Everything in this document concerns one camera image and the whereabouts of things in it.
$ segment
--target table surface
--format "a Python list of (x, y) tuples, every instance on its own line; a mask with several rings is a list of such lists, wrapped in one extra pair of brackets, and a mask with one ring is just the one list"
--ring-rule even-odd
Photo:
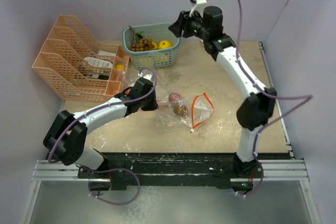
[[(259, 45), (243, 41), (240, 54), (252, 72), (270, 86)], [(102, 152), (185, 152), (233, 153), (237, 150), (241, 127), (236, 111), (243, 102), (237, 87), (226, 71), (208, 55), (199, 41), (182, 42), (172, 66), (157, 68), (156, 73), (170, 92), (183, 97), (208, 95), (215, 112), (191, 134), (190, 128), (177, 123), (164, 125), (159, 111), (137, 112), (96, 129), (87, 136), (86, 147)], [(71, 113), (98, 105), (93, 102), (66, 101), (64, 109)], [(278, 117), (275, 108), (273, 119)], [(285, 153), (286, 141), (281, 122), (261, 135), (261, 153)]]

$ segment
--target light blue plastic basket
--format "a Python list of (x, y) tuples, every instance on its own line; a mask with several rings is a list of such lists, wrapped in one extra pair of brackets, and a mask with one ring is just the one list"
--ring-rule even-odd
[(140, 70), (143, 67), (166, 67), (174, 63), (176, 57), (176, 50), (180, 46), (180, 38), (176, 38), (168, 27), (172, 23), (160, 23), (146, 26), (133, 26), (136, 32), (143, 31), (142, 36), (144, 38), (151, 38), (157, 44), (161, 40), (169, 40), (173, 47), (167, 49), (159, 49), (152, 51), (133, 52), (129, 50), (129, 46), (132, 44), (133, 36), (130, 28), (126, 28), (122, 32), (122, 47), (130, 55), (134, 68)]

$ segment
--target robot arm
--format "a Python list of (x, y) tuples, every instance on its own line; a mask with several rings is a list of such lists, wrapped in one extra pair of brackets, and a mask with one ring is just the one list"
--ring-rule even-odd
[[(216, 6), (207, 6), (206, 0), (190, 0), (194, 6), (191, 11), (180, 12), (178, 20), (169, 27), (176, 37), (188, 38), (195, 36), (203, 41), (204, 48), (230, 75), (245, 99), (236, 115), (242, 126), (238, 158), (244, 162), (254, 160), (254, 138), (258, 130), (272, 116), (275, 99), (263, 95), (254, 84), (264, 89), (266, 93), (276, 95), (274, 88), (266, 88), (245, 64), (244, 60), (236, 58), (236, 45), (233, 40), (223, 33), (222, 10)], [(254, 79), (251, 83), (238, 64)]]
[(109, 101), (89, 111), (74, 114), (70, 114), (66, 110), (60, 112), (43, 141), (44, 146), (51, 151), (62, 132), (71, 123), (77, 121), (71, 132), (65, 134), (57, 144), (54, 156), (65, 165), (76, 163), (93, 170), (103, 169), (104, 162), (107, 160), (98, 151), (85, 147), (86, 136), (104, 124), (128, 116), (139, 109), (143, 111), (157, 109), (155, 91), (145, 99), (132, 102), (150, 92), (153, 88), (151, 79), (152, 75), (147, 74), (138, 79), (133, 87), (125, 89)]

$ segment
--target gray floor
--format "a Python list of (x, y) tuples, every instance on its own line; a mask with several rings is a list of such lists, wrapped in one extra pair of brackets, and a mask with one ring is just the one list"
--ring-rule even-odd
[[(127, 200), (136, 188), (106, 193)], [(299, 182), (264, 182), (250, 197), (213, 187), (142, 187), (127, 206), (88, 197), (87, 182), (42, 182), (31, 223), (311, 223)]]

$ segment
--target basket rim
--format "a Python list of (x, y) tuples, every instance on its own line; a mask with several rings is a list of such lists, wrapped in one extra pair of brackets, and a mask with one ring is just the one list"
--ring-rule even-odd
[[(144, 26), (156, 26), (156, 25), (162, 25), (162, 24), (172, 24), (172, 23), (170, 23), (170, 22), (163, 22), (163, 23), (157, 23), (157, 24), (142, 25), (142, 26), (132, 26), (132, 27), (134, 28), (134, 27), (144, 27)], [(125, 50), (125, 52), (127, 52), (130, 55), (148, 55), (148, 54), (156, 55), (156, 54), (160, 54), (162, 52), (168, 52), (168, 51), (176, 50), (180, 46), (180, 44), (181, 44), (181, 38), (177, 38), (178, 41), (177, 41), (176, 45), (173, 46), (173, 47), (167, 48), (167, 49), (157, 49), (157, 50), (150, 50), (150, 51), (144, 51), (144, 52), (133, 52), (133, 51), (131, 51), (130, 49), (128, 49), (125, 46), (125, 32), (128, 29), (130, 29), (130, 28), (126, 27), (122, 31), (121, 43), (122, 43), (122, 48)]]

